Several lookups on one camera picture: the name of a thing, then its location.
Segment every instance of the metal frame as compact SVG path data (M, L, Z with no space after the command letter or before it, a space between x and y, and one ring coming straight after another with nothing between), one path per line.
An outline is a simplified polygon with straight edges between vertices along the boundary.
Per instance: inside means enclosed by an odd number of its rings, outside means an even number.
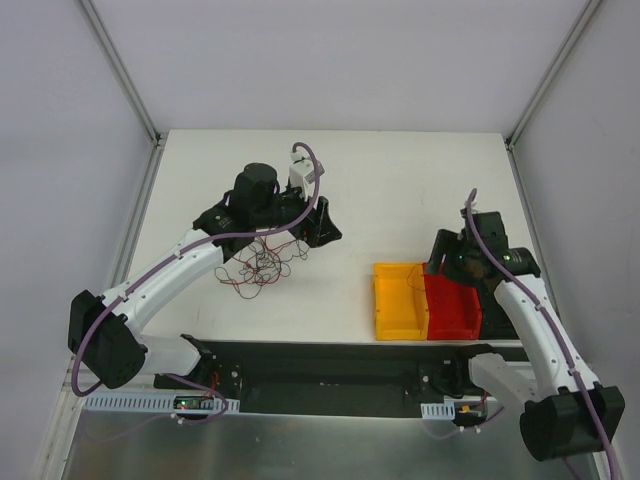
M131 105L131 108L133 108L133 111L138 118L140 125L142 125L142 128L147 133L147 136L155 145L160 138L158 129L153 123L153 120L151 119L147 108L144 106L142 97L140 96L138 89L133 83L133 80L131 80L129 72L127 72L124 63L122 62L122 58L120 57L120 54L118 53L118 50L116 49L115 44L113 43L113 40L111 39L111 36L109 35L109 32L107 31L104 22L102 21L102 18L98 13L98 10L93 4L93 1L76 0L76 3L83 16L85 17L85 20L87 21L91 33L93 33L96 42L100 47L100 50L102 50L104 58L111 68L113 76L120 85L122 93L127 98L127 101Z
M118 249L116 264L109 280L109 286L111 287L124 282L129 274L133 253L135 252L136 245L138 243L140 229L142 228L144 215L147 212L147 206L149 205L151 191L153 190L153 185L156 180L166 140L166 134L159 136L158 143L153 147L151 157L145 167L142 183L138 189L136 201L134 203L133 210L131 211L131 215L129 216L129 221L127 222L127 231L122 243L120 244L120 248Z
M572 25L571 30L569 30L568 35L560 45L558 52L553 57L551 64L544 72L542 80L533 92L533 95L527 103L526 108L522 112L522 115L516 122L516 126L514 127L513 132L507 138L507 148L509 150L513 148L513 146L522 136L522 132L529 124L529 120L531 120L531 117L540 106L542 100L545 98L547 92L553 84L553 81L566 66L567 61L569 60L569 57L574 50L574 47L586 33L587 27L591 24L591 21L595 18L595 14L599 11L600 6L603 3L604 0L589 0L580 12L580 15L578 15L578 18Z
M62 391L32 478L62 478L83 404L84 400L77 398L70 389Z
M509 164L511 165L511 171L513 173L513 178L516 182L516 188L518 189L518 195L522 202L522 209L524 211L524 218L527 222L527 227L529 228L529 233L531 234L531 243L533 243L533 250L536 252L536 260L538 261L538 266L542 271L542 275L544 281L547 285L547 293L549 294L549 299L551 300L552 305L556 305L556 297L553 293L553 286L549 281L547 264L544 260L544 255L542 253L542 248L540 247L540 238L538 236L538 228L536 225L535 217L533 215L533 210L531 208L531 202L529 201L529 196L527 195L527 190L525 188L524 182L522 181L522 177L520 175L520 170L518 169L518 162L513 153L513 149L509 148L507 145L507 156L509 157Z

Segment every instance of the yellow plastic tray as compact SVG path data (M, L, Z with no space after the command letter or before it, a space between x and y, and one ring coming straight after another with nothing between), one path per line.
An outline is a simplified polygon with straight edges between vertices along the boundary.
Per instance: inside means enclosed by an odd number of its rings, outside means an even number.
M378 340L426 340L429 309L422 263L373 265Z

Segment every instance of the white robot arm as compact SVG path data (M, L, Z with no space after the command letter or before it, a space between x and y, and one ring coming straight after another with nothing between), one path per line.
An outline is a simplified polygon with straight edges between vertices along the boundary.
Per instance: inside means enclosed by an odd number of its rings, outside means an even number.
M462 211L462 232L438 232L426 273L476 288L484 302L483 329L500 318L512 325L535 381L522 377L490 345L479 344L458 349L432 386L458 397L469 387L489 392L520 415L520 433L538 460L603 449L612 458L610 440L625 406L622 394L615 386L603 387L578 354L531 253L509 248L500 214L474 213L474 197L475 190Z
M310 158L296 152L296 145L307 149ZM257 236L289 231L311 248L342 238L329 217L327 199L318 196L322 165L306 145L296 145L283 192L272 167L247 165L233 190L202 213L193 229L152 265L100 296L85 290L74 298L68 342L77 354L72 371L76 379L82 361L108 388L118 388L138 373L175 374L202 381L200 372L209 375L211 370L211 353L189 335L145 335L144 327L153 316ZM73 375L72 387L79 396L93 391L80 391Z

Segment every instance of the gray wall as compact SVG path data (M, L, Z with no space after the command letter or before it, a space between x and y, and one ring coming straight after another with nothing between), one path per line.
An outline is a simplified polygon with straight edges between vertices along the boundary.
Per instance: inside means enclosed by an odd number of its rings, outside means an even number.
M516 160L563 321L627 401L618 434L640 476L640 2L605 2Z
M150 147L72 1L0 3L0 477L29 478Z
M586 0L95 0L158 128L509 133Z

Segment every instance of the white tabletop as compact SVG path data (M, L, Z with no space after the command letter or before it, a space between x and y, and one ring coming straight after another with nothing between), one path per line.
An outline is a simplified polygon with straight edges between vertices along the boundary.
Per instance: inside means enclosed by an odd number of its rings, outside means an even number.
M472 187L477 209L502 214L512 246L532 249L502 137L347 131L171 131L132 262L143 268L233 187L250 162L286 183L289 151L308 143L322 161L321 195L343 239L294 259L292 274L243 300L213 272L160 311L145 333L200 339L375 341L375 262L423 262L439 228L460 230ZM270 240L278 245L288 234Z

